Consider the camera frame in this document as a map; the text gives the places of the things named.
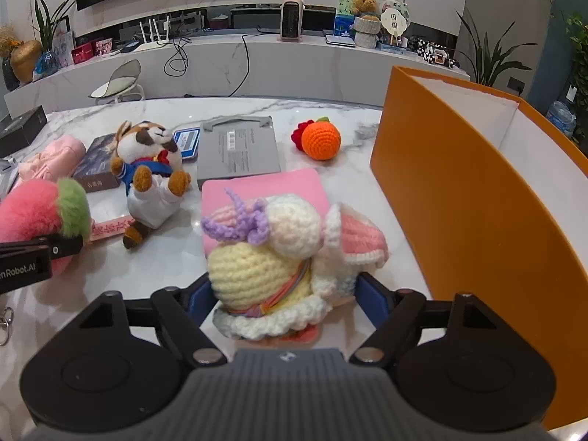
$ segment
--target keyring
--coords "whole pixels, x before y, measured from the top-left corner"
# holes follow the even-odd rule
[[[14,310],[10,307],[6,307],[0,315],[0,329],[6,332],[4,339],[0,336],[0,346],[5,346],[10,340],[12,334],[12,320],[14,318]]]

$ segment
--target crocheted orange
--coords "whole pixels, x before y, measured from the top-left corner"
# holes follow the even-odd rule
[[[340,147],[341,134],[328,121],[317,121],[308,125],[302,133],[302,149],[315,160],[333,159]]]

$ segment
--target knitted basket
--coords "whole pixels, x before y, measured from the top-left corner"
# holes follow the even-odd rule
[[[377,35],[380,32],[380,20],[366,20],[365,18],[355,17],[354,30],[358,33],[368,33],[370,35]]]
[[[355,46],[360,48],[374,49],[377,44],[376,35],[369,35],[368,33],[355,33]]]
[[[361,48],[374,49],[377,43],[376,35],[380,31],[380,26],[380,20],[366,20],[359,16],[355,17],[355,45]]]

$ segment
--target green fuzzy top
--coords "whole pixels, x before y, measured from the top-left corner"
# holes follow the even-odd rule
[[[61,235],[64,237],[81,235],[86,241],[90,237],[92,223],[86,192],[73,179],[60,179],[57,181],[57,187],[59,191],[57,210],[62,220]]]

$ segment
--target chair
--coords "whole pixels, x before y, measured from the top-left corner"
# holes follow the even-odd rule
[[[141,65],[139,60],[127,61],[113,72],[107,83],[95,89],[88,97],[94,99],[96,104],[112,101],[118,103],[121,101],[122,96],[138,94],[140,100],[143,101],[145,92],[143,87],[137,83],[140,74]]]

